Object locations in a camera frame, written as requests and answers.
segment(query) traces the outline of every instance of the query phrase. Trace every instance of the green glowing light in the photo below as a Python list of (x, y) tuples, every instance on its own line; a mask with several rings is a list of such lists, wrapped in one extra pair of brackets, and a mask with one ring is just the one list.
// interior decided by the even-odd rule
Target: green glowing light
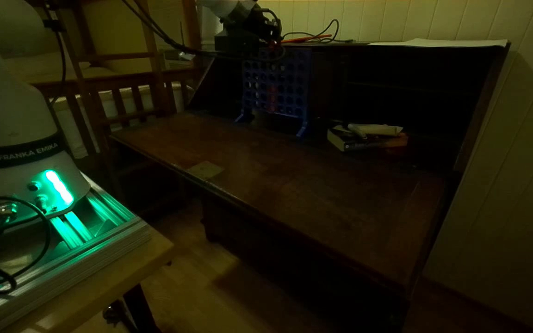
[(96, 215), (101, 218), (101, 222), (111, 222), (111, 224), (118, 226), (118, 216), (113, 216), (113, 215), (101, 205), (101, 202), (98, 202), (96, 198), (90, 198), (89, 203), (92, 205), (92, 209), (96, 211)]
[(66, 185), (61, 181), (59, 174), (53, 170), (46, 170), (44, 178), (52, 183), (52, 187), (57, 190), (64, 205), (70, 205), (74, 202), (74, 196), (68, 192)]
[(92, 235), (87, 231), (87, 227), (83, 226), (83, 222), (77, 218), (76, 213), (66, 213), (66, 222), (74, 227), (74, 231), (83, 239), (83, 240), (90, 240)]
[(77, 248), (83, 244), (83, 240), (76, 235), (76, 231), (70, 226), (66, 226), (61, 218), (52, 218), (50, 222), (68, 248)]

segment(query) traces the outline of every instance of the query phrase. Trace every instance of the book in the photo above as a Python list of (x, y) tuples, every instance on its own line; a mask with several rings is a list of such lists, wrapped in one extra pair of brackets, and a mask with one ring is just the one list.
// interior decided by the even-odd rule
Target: book
[(327, 142), (331, 142), (338, 152), (359, 152), (370, 148), (405, 148), (409, 139), (405, 133), (396, 135), (366, 135), (355, 133), (348, 128), (335, 126), (325, 133)]
[(355, 131), (344, 129), (340, 126), (329, 128), (325, 139), (340, 152), (355, 152), (379, 146), (379, 142), (366, 141)]

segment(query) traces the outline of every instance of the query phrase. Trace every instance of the wooden chair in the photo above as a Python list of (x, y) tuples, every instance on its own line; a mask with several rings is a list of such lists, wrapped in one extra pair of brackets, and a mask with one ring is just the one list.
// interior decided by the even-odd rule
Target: wooden chair
[[(194, 26), (196, 13), (190, 2), (183, 2), (183, 9), (187, 26)], [(142, 26), (146, 50), (98, 54), (79, 2), (61, 2), (55, 15), (63, 26), (77, 26), (77, 33), (61, 31), (76, 79), (63, 83), (63, 87), (61, 83), (50, 83), (39, 89), (48, 96), (66, 98), (87, 150), (87, 157), (79, 159), (77, 165), (139, 215), (153, 213), (157, 207), (185, 200), (181, 181), (176, 181), (161, 166), (140, 155), (120, 152), (111, 142), (111, 133), (177, 113), (176, 100), (187, 104), (190, 89), (194, 89), (201, 74), (201, 67), (166, 70), (153, 33), (146, 26)], [(188, 30), (188, 33), (192, 46), (200, 44), (198, 30)], [(81, 63), (103, 65), (105, 61), (124, 59), (148, 59), (150, 70), (85, 78), (79, 67)]]

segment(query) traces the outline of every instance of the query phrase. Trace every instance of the cord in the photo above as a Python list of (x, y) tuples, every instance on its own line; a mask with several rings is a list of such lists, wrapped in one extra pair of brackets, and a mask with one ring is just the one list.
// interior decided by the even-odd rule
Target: cord
[(337, 41), (338, 30), (340, 30), (340, 20), (338, 20), (338, 18), (331, 18), (331, 20), (327, 22), (327, 26), (325, 26), (320, 33), (287, 31), (287, 33), (283, 35), (283, 41), (285, 41), (285, 37), (288, 37), (288, 35), (305, 35), (305, 37), (311, 37), (311, 39), (318, 39), (318, 37), (322, 37), (333, 24), (335, 24), (335, 33), (333, 33), (333, 35), (329, 37), (329, 41), (327, 41), (327, 42), (333, 42), (333, 41)]
[[(172, 48), (185, 52), (185, 54), (192, 54), (192, 55), (200, 55), (200, 57), (222, 57), (222, 59), (233, 59), (233, 61), (242, 61), (242, 59), (255, 59), (255, 61), (264, 61), (264, 59), (257, 59), (257, 57), (250, 57), (248, 54), (240, 55), (240, 54), (227, 54), (227, 52), (203, 52), (203, 50), (194, 50), (190, 46), (185, 46), (181, 42), (176, 42), (168, 33), (164, 33), (161, 30), (161, 26), (151, 18), (151, 15), (140, 5), (139, 0), (135, 0), (135, 5), (129, 4), (127, 0), (120, 0), (146, 28), (150, 28), (161, 41), (164, 41), (166, 44), (170, 44)], [(279, 22), (277, 15), (272, 9), (261, 9), (262, 13), (268, 13), (274, 17), (274, 20)]]
[(137, 9), (127, 2), (127, 0), (120, 0), (146, 28), (150, 28), (161, 41), (164, 41), (166, 44), (170, 44), (172, 48), (185, 52), (185, 54), (194, 54), (194, 55), (214, 55), (214, 52), (203, 52), (203, 50), (194, 50), (188, 48), (185, 44), (176, 42), (174, 39), (168, 37), (168, 33), (164, 33), (161, 30), (161, 26), (151, 18), (151, 15), (139, 4), (139, 0), (135, 0)]
[[(44, 226), (44, 244), (42, 244), (42, 250), (39, 252), (39, 255), (37, 255), (29, 264), (26, 264), (24, 268), (20, 268), (20, 270), (15, 272), (15, 274), (7, 274), (7, 272), (3, 272), (3, 270), (0, 268), (0, 277), (2, 277), (2, 279), (0, 279), (0, 285), (9, 283), (9, 289), (5, 289), (5, 290), (0, 289), (0, 296), (2, 296), (2, 294), (9, 294), (9, 292), (16, 287), (16, 277), (18, 277), (20, 274), (24, 274), (24, 272), (27, 272), (29, 268), (33, 268), (33, 266), (46, 255), (52, 237), (50, 237), (50, 220), (44, 216), (44, 213), (42, 213), (39, 207), (35, 207), (33, 203), (26, 202), (26, 200), (13, 198), (13, 196), (0, 196), (0, 200), (18, 202), (18, 203), (33, 209), (33, 211), (37, 213), (37, 216), (42, 220), (42, 226)], [(5, 229), (13, 229), (13, 226), (0, 224), (0, 235), (2, 235)]]
[(44, 7), (44, 17), (46, 17), (44, 26), (52, 30), (59, 54), (61, 54), (61, 85), (59, 85), (59, 91), (55, 91), (55, 94), (48, 100), (48, 104), (53, 105), (59, 100), (59, 92), (66, 85), (66, 57), (64, 57), (66, 52), (64, 52), (63, 39), (59, 33), (63, 26), (59, 24), (59, 20), (55, 20), (50, 15), (50, 9), (53, 7), (53, 4), (50, 4), (48, 0), (42, 0), (42, 4), (44, 4), (42, 7)]

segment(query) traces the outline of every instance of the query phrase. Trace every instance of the small object on desk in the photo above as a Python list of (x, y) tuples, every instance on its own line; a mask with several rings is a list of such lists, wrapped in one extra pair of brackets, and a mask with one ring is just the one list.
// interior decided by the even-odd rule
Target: small object on desk
[(401, 126), (388, 126), (388, 124), (348, 124), (346, 128), (361, 137), (368, 135), (396, 137), (403, 129)]
[(213, 165), (209, 161), (201, 161), (201, 163), (196, 163), (194, 166), (190, 166), (187, 172), (192, 174), (194, 178), (200, 178), (200, 179), (213, 179), (218, 174), (222, 174), (224, 168), (218, 165)]
[(409, 139), (405, 133), (390, 135), (388, 128), (379, 128), (379, 126), (372, 129), (375, 129), (375, 135), (362, 135), (362, 133), (355, 133), (353, 129), (335, 126), (327, 129), (325, 139), (338, 152), (359, 152), (359, 150), (370, 150), (370, 148), (405, 148), (409, 144)]

